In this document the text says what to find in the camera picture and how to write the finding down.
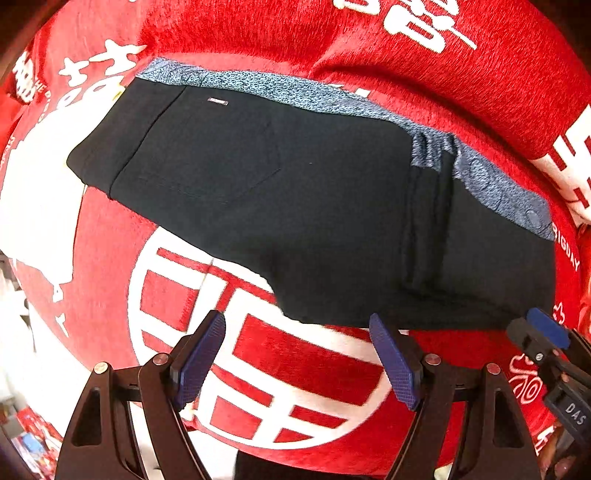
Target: red fabric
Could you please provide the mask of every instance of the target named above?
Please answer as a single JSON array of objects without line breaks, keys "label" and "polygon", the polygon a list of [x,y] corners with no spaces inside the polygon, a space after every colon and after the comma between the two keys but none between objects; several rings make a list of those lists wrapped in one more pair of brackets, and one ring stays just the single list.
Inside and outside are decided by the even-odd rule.
[{"label": "red fabric", "polygon": [[21,115],[27,107],[11,95],[11,84],[13,82],[14,78],[9,76],[3,87],[0,87],[0,145],[3,147],[2,157],[0,157],[0,189],[6,171],[3,166],[6,163],[10,146],[14,142],[14,137],[11,140],[12,132],[14,132]]},{"label": "red fabric", "polygon": [[[560,172],[574,168],[574,160],[559,157],[567,167],[556,175],[546,171],[551,181],[534,168],[536,162],[532,165],[528,160],[551,151],[557,137],[569,139],[569,128],[589,104],[589,75],[556,28],[527,0],[473,0],[461,2],[458,11],[453,0],[419,2],[431,15],[449,14],[455,21],[455,32],[466,39],[449,30],[436,32],[442,35],[443,48],[441,42],[435,45],[426,40],[439,38],[435,34],[421,40],[431,45],[428,48],[409,36],[413,34],[392,33],[395,19],[405,15],[400,8],[408,15],[410,3],[371,0],[355,7],[339,0],[334,4],[329,0],[72,0],[33,42],[35,75],[47,85],[47,91],[38,92],[24,112],[14,131],[14,144],[57,105],[66,108],[84,95],[92,95],[105,81],[117,81],[118,76],[126,85],[156,56],[209,69],[291,74],[343,85],[352,92],[368,90],[370,100],[421,124],[456,134],[519,184],[549,200],[557,252],[553,313],[558,321],[575,327],[579,321],[581,259],[571,213],[553,188],[553,184],[560,188]],[[413,5],[418,11],[416,0]],[[421,18],[428,25],[442,21],[426,14]],[[113,43],[132,46],[137,54],[90,60],[108,52]],[[68,69],[66,58],[89,64]],[[1,123],[0,131],[7,130],[7,123]],[[2,166],[0,181],[4,171]],[[581,178],[583,187],[577,186],[581,198],[575,201],[584,206],[587,191],[584,175]],[[201,287],[179,286],[175,276],[161,272],[146,272],[138,280],[139,265],[145,266],[155,258],[184,265],[195,278],[204,275]],[[209,308],[225,310],[228,318],[243,313],[246,321],[236,332],[224,360],[227,364],[220,361],[219,369],[208,377],[210,383],[219,381],[219,388],[229,389],[224,390],[228,393],[211,399],[209,425],[195,419],[194,427],[276,462],[384,475],[406,435],[411,414],[391,393],[380,397],[380,369],[347,350],[348,345],[355,345],[356,351],[365,352],[366,334],[322,327],[294,333],[291,330],[297,326],[286,319],[277,320],[279,323],[273,326],[272,294],[255,279],[244,279],[228,270],[232,269],[227,265],[183,258],[155,225],[92,188],[83,198],[74,246],[74,276],[72,282],[61,286],[63,299],[54,303],[53,288],[40,272],[17,263],[17,275],[29,301],[89,368],[104,360],[115,368],[136,365],[138,358],[146,361],[146,346],[170,350],[175,335],[186,331],[192,315],[206,313]],[[215,297],[212,291],[218,286],[223,291]],[[135,304],[131,299],[138,291],[140,300]],[[58,318],[65,318],[68,337]],[[453,364],[474,368],[490,361],[500,364],[514,386],[537,447],[544,443],[544,436],[539,435],[547,431],[552,419],[541,402],[541,381],[535,368],[509,345],[502,332],[412,335],[424,350],[437,352]],[[322,339],[338,346],[331,350],[319,345]],[[236,365],[242,369],[240,375],[231,373],[236,378],[222,373]],[[264,389],[275,389],[274,394]],[[264,395],[257,396],[257,390],[271,395],[269,405],[268,397],[262,402]],[[313,412],[307,417],[298,404],[304,397],[316,401],[314,408],[303,407]],[[359,409],[360,403],[374,397],[379,400],[375,406],[368,411]],[[290,402],[295,405],[291,409],[287,408]],[[202,398],[200,411],[205,410],[204,403]],[[269,425],[269,420],[262,419],[277,412],[274,408],[287,408],[281,410],[285,425]],[[337,419],[354,412],[359,424],[342,432],[338,430],[342,426],[331,427],[341,432],[335,434],[322,430],[332,425],[322,417],[327,415],[322,413],[323,408]],[[290,423],[290,419],[302,416],[312,427],[305,432],[292,430],[301,424]],[[461,418],[461,409],[457,408],[441,464],[453,458]],[[272,447],[253,445],[263,427],[266,432],[277,429]],[[289,445],[314,439],[320,439],[317,445]]]}]

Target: clamp jaw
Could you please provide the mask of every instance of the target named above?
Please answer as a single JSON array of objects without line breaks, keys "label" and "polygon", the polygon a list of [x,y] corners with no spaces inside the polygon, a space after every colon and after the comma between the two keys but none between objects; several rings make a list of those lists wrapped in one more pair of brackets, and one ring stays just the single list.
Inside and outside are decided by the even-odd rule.
[{"label": "clamp jaw", "polygon": [[212,310],[170,354],[143,367],[113,370],[101,362],[74,410],[57,465],[57,480],[148,480],[129,402],[141,402],[160,469],[167,480],[211,480],[178,412],[199,394],[226,333]]},{"label": "clamp jaw", "polygon": [[538,480],[531,436],[497,364],[455,367],[382,322],[369,321],[374,347],[398,400],[416,412],[387,480],[432,480],[452,404],[466,402],[450,480]]},{"label": "clamp jaw", "polygon": [[[591,472],[591,344],[538,309],[507,328],[510,340],[538,367],[547,387],[544,404],[564,427],[560,458],[574,455],[576,463],[565,480],[583,480]],[[547,480],[553,478],[553,465]]]}]

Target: white chinese character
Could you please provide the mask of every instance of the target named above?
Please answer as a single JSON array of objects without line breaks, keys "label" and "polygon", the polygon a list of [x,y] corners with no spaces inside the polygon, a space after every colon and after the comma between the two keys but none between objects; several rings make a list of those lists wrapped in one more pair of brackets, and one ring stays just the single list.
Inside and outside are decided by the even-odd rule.
[{"label": "white chinese character", "polygon": [[57,101],[56,110],[59,110],[60,108],[64,108],[65,106],[70,105],[74,100],[76,100],[76,98],[78,97],[78,94],[81,91],[82,91],[82,87],[78,87],[78,88],[75,88],[75,89],[67,92],[64,96],[62,96]]},{"label": "white chinese character", "polygon": [[446,10],[452,15],[457,15],[460,12],[460,7],[457,6],[456,0],[447,0],[447,2],[442,2],[441,0],[431,0],[436,5],[439,5],[441,8]]},{"label": "white chinese character", "polygon": [[117,73],[126,72],[129,69],[135,67],[136,62],[131,61],[127,58],[129,54],[138,54],[146,48],[146,45],[119,45],[113,40],[108,38],[105,40],[105,48],[107,49],[104,53],[99,53],[94,57],[89,58],[90,61],[104,61],[114,60],[114,64],[105,70],[105,75],[115,75]]},{"label": "white chinese character", "polygon": [[343,8],[350,8],[351,10],[355,10],[356,12],[363,14],[378,15],[380,9],[379,0],[361,0],[361,2],[365,2],[366,5],[360,5],[347,0],[333,0],[333,5],[339,10],[342,10]]},{"label": "white chinese character", "polygon": [[12,72],[17,84],[17,96],[25,103],[30,103],[35,96],[35,76],[33,61],[27,59],[28,52],[25,50],[17,60]]},{"label": "white chinese character", "polygon": [[554,142],[557,155],[548,153],[532,163],[551,178],[575,221],[591,222],[591,106],[587,105],[565,137],[559,135]]},{"label": "white chinese character", "polygon": [[534,363],[522,353],[511,359],[509,372],[515,374],[509,379],[509,384],[513,387],[517,400],[522,405],[534,402],[544,386]]},{"label": "white chinese character", "polygon": [[[400,5],[394,5],[384,19],[384,28],[388,33],[392,35],[397,33],[404,34],[408,38],[421,44],[423,47],[426,47],[436,53],[441,53],[445,48],[445,39],[440,34],[440,32],[448,31],[464,41],[469,47],[476,49],[476,44],[472,40],[454,28],[456,21],[452,17],[447,15],[432,14],[425,7],[423,0],[400,1],[408,5],[411,11],[409,12],[406,8]],[[445,4],[439,0],[433,0],[433,3],[440,5],[452,15],[456,15],[459,12],[459,8],[457,7],[457,2],[455,0],[449,0]],[[432,25],[419,18],[423,15],[431,19]],[[417,30],[411,28],[411,25],[423,30],[426,35],[423,35]]]},{"label": "white chinese character", "polygon": [[[193,270],[173,260],[161,257],[158,255],[160,248],[198,262],[202,268]],[[183,330],[186,328],[186,331],[179,331],[141,309],[142,292],[149,271],[199,291],[189,325],[188,327],[183,326]],[[266,449],[299,449],[333,442],[355,430],[373,415],[392,391],[388,377],[383,371],[376,384],[368,388],[365,402],[362,405],[357,405],[334,400],[330,397],[322,397],[304,388],[284,382],[235,355],[236,344],[239,342],[246,320],[252,316],[265,323],[272,332],[283,332],[315,345],[317,348],[332,352],[335,356],[325,355],[325,362],[338,362],[338,357],[345,356],[358,361],[360,366],[380,365],[378,355],[371,343],[335,332],[321,325],[310,325],[286,318],[276,305],[268,301],[268,298],[258,296],[261,295],[261,292],[251,293],[251,291],[241,288],[246,285],[249,285],[248,289],[254,292],[260,289],[271,293],[271,287],[261,276],[240,265],[215,259],[159,227],[145,243],[129,280],[129,332],[139,363],[148,361],[146,359],[150,359],[156,353],[145,344],[145,333],[173,346],[183,335],[193,333],[207,312],[214,308],[220,309],[224,311],[226,317],[226,336],[215,359],[215,364],[246,383],[266,392],[272,397],[272,401],[268,406],[263,405],[235,387],[227,385],[213,371],[210,371],[203,383],[199,395],[199,406],[195,413],[205,428],[222,438],[243,445]],[[232,296],[228,303],[221,307],[219,302],[225,297],[227,288],[232,292]],[[166,292],[162,292],[161,301],[168,301],[165,294]],[[241,437],[212,425],[213,411],[218,398],[222,398],[261,419],[254,436]],[[342,419],[343,423],[338,427],[331,428],[313,421],[302,421],[290,415],[295,406]],[[290,442],[276,442],[275,440],[282,429],[303,434],[306,438]]]},{"label": "white chinese character", "polygon": [[90,65],[88,60],[81,60],[74,63],[68,57],[66,57],[64,59],[64,68],[62,68],[58,74],[70,77],[68,85],[71,87],[77,87],[78,85],[82,85],[88,78],[88,75],[80,73],[81,69],[87,67],[88,65]]}]

